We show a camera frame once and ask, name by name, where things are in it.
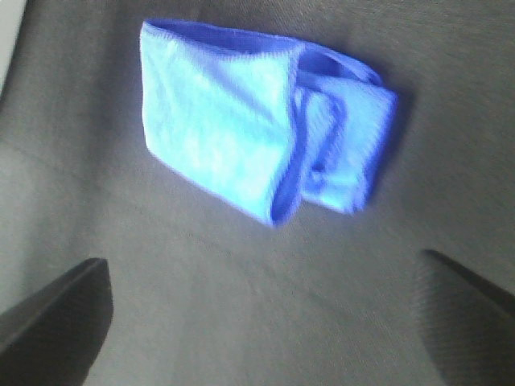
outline gray fabric surface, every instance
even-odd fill
[[[269,230],[146,151],[146,17],[295,35],[402,90],[365,212]],[[515,2],[29,2],[0,102],[0,310],[106,257],[114,319],[87,385],[437,385],[410,315],[435,248],[515,292]]]
[[[418,258],[413,316],[448,386],[513,386],[515,297],[448,257]]]

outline microfiber cloth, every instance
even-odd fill
[[[146,145],[270,226],[302,198],[365,205],[396,96],[365,64],[285,36],[174,19],[141,31]]]

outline folded towel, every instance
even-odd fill
[[[301,197],[365,205],[395,95],[361,62],[284,36],[153,19],[141,33],[146,144],[268,225]]]

